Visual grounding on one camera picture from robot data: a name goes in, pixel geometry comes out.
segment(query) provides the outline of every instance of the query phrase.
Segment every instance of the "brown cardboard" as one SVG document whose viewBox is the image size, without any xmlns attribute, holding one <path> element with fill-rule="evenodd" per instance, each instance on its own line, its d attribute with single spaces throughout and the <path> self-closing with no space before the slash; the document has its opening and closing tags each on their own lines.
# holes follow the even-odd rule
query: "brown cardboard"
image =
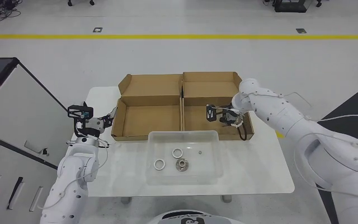
<svg viewBox="0 0 358 224">
<path fill-rule="evenodd" d="M 155 130 L 182 130 L 181 74 L 128 74 L 118 87 L 121 98 L 112 126 L 116 141 L 147 140 Z"/>
<path fill-rule="evenodd" d="M 122 101 L 130 106 L 178 105 L 182 75 L 127 74 L 118 88 Z"/>
<path fill-rule="evenodd" d="M 219 119 L 206 120 L 206 105 L 228 105 L 238 93 L 241 78 L 236 72 L 185 72 L 183 74 L 183 130 L 215 130 L 220 140 L 240 140 L 235 127 L 224 127 Z M 247 139 L 254 132 L 247 113 L 244 117 Z"/>
</svg>

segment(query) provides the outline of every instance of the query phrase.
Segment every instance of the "clear plastic bin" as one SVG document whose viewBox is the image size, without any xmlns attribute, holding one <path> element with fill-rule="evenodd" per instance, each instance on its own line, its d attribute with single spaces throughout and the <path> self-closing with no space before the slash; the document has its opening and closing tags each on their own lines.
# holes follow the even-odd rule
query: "clear plastic bin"
<svg viewBox="0 0 358 224">
<path fill-rule="evenodd" d="M 219 146 L 219 136 L 214 130 L 150 132 L 147 143 L 147 183 L 149 185 L 215 184 L 223 175 Z M 181 158 L 189 162 L 186 171 L 176 169 L 178 159 L 172 156 L 175 148 L 181 148 L 183 150 Z M 154 168 L 154 162 L 159 158 L 166 163 L 163 170 Z"/>
</svg>

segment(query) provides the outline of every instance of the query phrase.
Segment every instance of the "white ring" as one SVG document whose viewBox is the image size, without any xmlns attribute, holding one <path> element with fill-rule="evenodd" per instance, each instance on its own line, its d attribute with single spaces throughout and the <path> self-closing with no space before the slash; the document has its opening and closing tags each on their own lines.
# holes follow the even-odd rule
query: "white ring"
<svg viewBox="0 0 358 224">
<path fill-rule="evenodd" d="M 179 156 L 176 156 L 176 155 L 174 154 L 174 152 L 175 152 L 176 150 L 179 150 L 179 151 L 180 151 L 180 155 L 179 155 Z M 172 155 L 173 155 L 174 158 L 181 158 L 181 157 L 183 156 L 183 150 L 182 150 L 181 148 L 175 148 L 175 149 L 173 149 Z"/>
<path fill-rule="evenodd" d="M 157 167 L 157 166 L 156 166 L 156 164 L 157 164 L 158 161 L 162 161 L 162 162 L 163 162 L 163 166 L 162 166 L 162 167 Z M 162 160 L 161 158 L 157 159 L 157 160 L 154 162 L 154 168 L 155 168 L 156 170 L 163 170 L 165 166 L 166 166 L 166 163 L 165 163 L 164 160 Z"/>
</svg>

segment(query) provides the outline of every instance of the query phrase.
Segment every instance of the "yellow floor line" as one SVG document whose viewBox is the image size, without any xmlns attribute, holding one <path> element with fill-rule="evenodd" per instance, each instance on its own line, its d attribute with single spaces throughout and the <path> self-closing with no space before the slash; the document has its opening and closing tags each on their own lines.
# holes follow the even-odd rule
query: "yellow floor line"
<svg viewBox="0 0 358 224">
<path fill-rule="evenodd" d="M 358 35 L 309 34 L 0 34 L 0 39 L 358 40 Z"/>
</svg>

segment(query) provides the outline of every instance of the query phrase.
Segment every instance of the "black logo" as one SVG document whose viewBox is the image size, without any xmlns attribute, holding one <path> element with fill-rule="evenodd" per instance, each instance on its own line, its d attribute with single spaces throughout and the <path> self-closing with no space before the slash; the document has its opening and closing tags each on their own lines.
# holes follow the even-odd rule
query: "black logo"
<svg viewBox="0 0 358 224">
<path fill-rule="evenodd" d="M 192 218 L 183 218 L 181 224 L 205 224 L 205 221 L 203 218 L 196 218 L 196 220 L 193 220 Z"/>
</svg>

